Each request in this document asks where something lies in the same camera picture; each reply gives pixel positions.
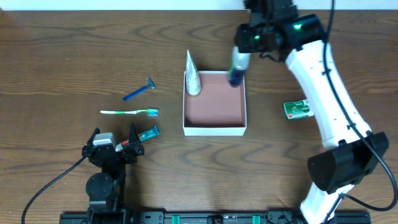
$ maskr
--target green box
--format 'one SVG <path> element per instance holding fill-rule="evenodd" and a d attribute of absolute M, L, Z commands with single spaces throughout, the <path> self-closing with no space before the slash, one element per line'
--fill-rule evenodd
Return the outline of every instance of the green box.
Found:
<path fill-rule="evenodd" d="M 314 115 L 308 100 L 298 100 L 284 103 L 287 119 L 309 118 Z"/>

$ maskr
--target cable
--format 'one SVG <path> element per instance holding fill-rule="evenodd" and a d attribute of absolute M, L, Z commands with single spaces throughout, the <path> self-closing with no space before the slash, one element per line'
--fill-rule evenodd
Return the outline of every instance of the cable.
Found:
<path fill-rule="evenodd" d="M 264 58 L 269 58 L 271 61 L 273 62 L 281 62 L 282 61 L 282 56 L 279 56 L 278 60 L 276 60 L 272 55 L 265 55 L 265 53 L 267 53 L 269 51 L 263 51 L 260 53 L 260 58 L 264 59 Z"/>
<path fill-rule="evenodd" d="M 386 171 L 388 177 L 390 178 L 391 184 L 392 184 L 392 189 L 394 191 L 394 198 L 392 199 L 392 202 L 389 206 L 384 207 L 384 208 L 378 208 L 378 207 L 373 207 L 372 205 L 368 205 L 356 198 L 354 198 L 353 196 L 350 196 L 348 194 L 340 194 L 340 196 L 342 197 L 346 197 L 349 198 L 351 200 L 353 200 L 354 202 L 368 208 L 371 210 L 375 210 L 378 212 L 385 212 L 388 210 L 391 210 L 392 208 L 394 208 L 394 206 L 397 204 L 398 201 L 398 187 L 397 187 L 397 182 L 394 178 L 394 175 L 392 174 L 390 168 L 388 168 L 387 164 L 383 161 L 383 159 L 374 151 L 373 147 L 365 140 L 365 138 L 362 136 L 362 134 L 356 129 L 355 124 L 353 123 L 353 121 L 351 120 L 351 118 L 349 117 L 347 111 L 345 110 L 340 97 L 338 96 L 335 86 L 333 85 L 333 82 L 330 78 L 330 69 L 328 68 L 327 62 L 326 62 L 326 48 L 329 42 L 329 36 L 330 36 L 330 32 L 331 32 L 331 27 L 333 24 L 333 16 L 335 14 L 335 0 L 331 1 L 331 10 L 330 10 L 330 17 L 329 17 L 329 23 L 328 23 L 328 28 L 327 28 L 327 32 L 325 34 L 325 40 L 323 41 L 323 68 L 325 69 L 324 74 L 326 75 L 330 88 L 336 98 L 336 101 L 339 105 L 339 107 L 341 108 L 345 118 L 347 119 L 347 122 L 349 124 L 349 127 L 353 129 L 353 131 L 358 135 L 358 137 L 362 140 L 362 142 L 365 144 L 365 146 L 371 151 L 371 153 L 374 155 L 374 157 L 376 157 L 376 159 L 380 162 L 380 165 L 382 165 L 383 169 Z"/>
<path fill-rule="evenodd" d="M 333 206 L 331 207 L 329 212 L 326 214 L 326 218 L 325 218 L 325 221 L 323 221 L 323 224 L 328 223 L 328 219 L 329 219 L 330 215 L 333 213 L 333 211 L 335 211 L 335 209 L 337 208 L 337 205 L 341 202 L 342 199 L 343 199 L 343 196 L 341 196 L 339 194 L 336 201 L 334 202 Z"/>
<path fill-rule="evenodd" d="M 22 213 L 22 224 L 25 224 L 25 217 L 26 217 L 26 213 L 27 210 L 29 209 L 29 207 L 32 205 L 33 201 L 48 187 L 50 187 L 52 184 L 54 184 L 57 180 L 61 179 L 63 176 L 67 175 L 70 171 L 72 171 L 74 168 L 76 168 L 76 166 L 78 166 L 79 164 L 81 164 L 81 162 L 83 162 L 85 159 L 87 158 L 87 156 L 83 156 L 79 161 L 77 161 L 77 163 L 75 163 L 75 165 L 73 165 L 71 168 L 69 168 L 68 170 L 66 170 L 63 174 L 59 175 L 57 178 L 51 180 L 46 186 L 44 186 L 42 189 L 40 189 L 33 197 L 32 199 L 29 201 L 29 203 L 26 205 L 24 212 Z"/>

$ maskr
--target wooden table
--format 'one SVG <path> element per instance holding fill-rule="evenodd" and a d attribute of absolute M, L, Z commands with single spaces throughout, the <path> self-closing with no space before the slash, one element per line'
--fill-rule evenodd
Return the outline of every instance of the wooden table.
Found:
<path fill-rule="evenodd" d="M 328 12 L 315 11 L 323 22 Z M 315 119 L 287 121 L 282 103 L 305 98 L 283 63 L 252 57 L 243 137 L 185 137 L 182 84 L 187 49 L 199 70 L 227 70 L 244 11 L 5 12 L 0 20 L 0 223 L 20 223 L 30 198 L 81 157 L 95 127 L 128 136 L 158 125 L 146 154 L 128 166 L 132 206 L 187 210 L 298 207 L 311 184 L 307 158 L 323 152 Z M 395 11 L 338 11 L 331 43 L 351 97 L 374 132 L 385 131 L 384 159 L 398 176 L 398 18 Z M 155 90 L 123 102 L 146 84 Z M 158 118 L 100 110 L 160 108 Z M 58 223 L 85 211 L 85 184 L 100 169 L 83 162 L 31 206 L 27 223 Z M 381 167 L 351 191 L 377 206 L 391 202 Z M 339 207 L 363 209 L 345 200 Z M 398 222 L 398 210 L 371 212 Z"/>

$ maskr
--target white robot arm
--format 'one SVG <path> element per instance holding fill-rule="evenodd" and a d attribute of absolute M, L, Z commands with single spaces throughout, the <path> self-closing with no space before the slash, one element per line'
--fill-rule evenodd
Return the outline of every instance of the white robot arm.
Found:
<path fill-rule="evenodd" d="M 351 101 L 335 67 L 328 34 L 318 17 L 314 14 L 299 17 L 292 0 L 245 0 L 244 3 L 251 10 L 251 23 L 241 24 L 237 29 L 235 44 L 240 53 L 261 52 L 260 57 L 275 60 L 264 53 L 278 51 L 280 56 L 275 61 L 285 62 L 300 83 L 327 150 L 308 160 L 313 184 L 300 206 L 304 219 L 309 224 L 319 224 L 333 218 L 341 198 L 352 199 L 346 193 L 370 174 L 378 162 L 394 187 L 391 205 L 378 210 L 391 209 L 397 201 L 397 187 L 381 159 L 388 140 L 384 133 L 372 133 Z"/>
<path fill-rule="evenodd" d="M 326 75 L 322 75 L 324 71 L 322 59 L 323 42 L 317 40 L 303 45 L 302 48 L 300 51 L 295 49 L 291 51 L 285 62 L 300 83 L 315 113 L 323 146 L 325 149 L 334 149 L 339 146 L 339 142 L 343 139 L 346 143 L 359 140 L 358 135 L 351 128 L 348 128 L 349 124 L 330 89 Z M 349 116 L 356 124 L 357 129 L 363 136 L 366 136 L 371 131 L 371 128 L 362 119 L 351 101 L 335 67 L 329 44 L 326 53 L 328 67 L 331 70 L 330 76 L 336 91 Z M 328 194 L 326 191 L 320 190 L 313 183 L 307 198 L 300 206 L 300 210 L 306 221 L 309 224 L 321 223 L 331 210 L 338 195 L 340 193 L 347 193 L 353 187 L 354 185 L 349 184 L 340 187 L 333 194 Z M 330 218 L 333 218 L 333 216 L 334 211 L 330 214 Z"/>

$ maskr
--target toothpaste tube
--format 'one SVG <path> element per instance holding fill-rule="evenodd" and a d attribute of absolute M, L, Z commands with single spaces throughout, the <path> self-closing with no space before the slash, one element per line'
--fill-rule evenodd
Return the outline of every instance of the toothpaste tube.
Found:
<path fill-rule="evenodd" d="M 148 130 L 144 131 L 143 133 L 138 134 L 138 138 L 139 138 L 139 140 L 141 142 L 143 142 L 143 141 L 146 141 L 146 140 L 151 139 L 153 137 L 156 137 L 158 135 L 160 135 L 160 131 L 157 128 L 157 126 L 155 125 L 155 126 L 149 128 Z M 119 152 L 119 151 L 122 151 L 123 149 L 128 148 L 128 147 L 130 147 L 130 144 L 129 144 L 129 140 L 127 139 L 127 140 L 119 143 L 116 146 L 115 151 Z"/>
<path fill-rule="evenodd" d="M 156 137 L 158 135 L 160 135 L 160 131 L 157 128 L 157 126 L 155 125 L 155 126 L 151 127 L 150 129 L 144 131 L 143 133 L 138 134 L 138 137 L 139 137 L 139 140 L 141 142 L 143 142 L 143 141 L 146 141 L 153 137 Z"/>

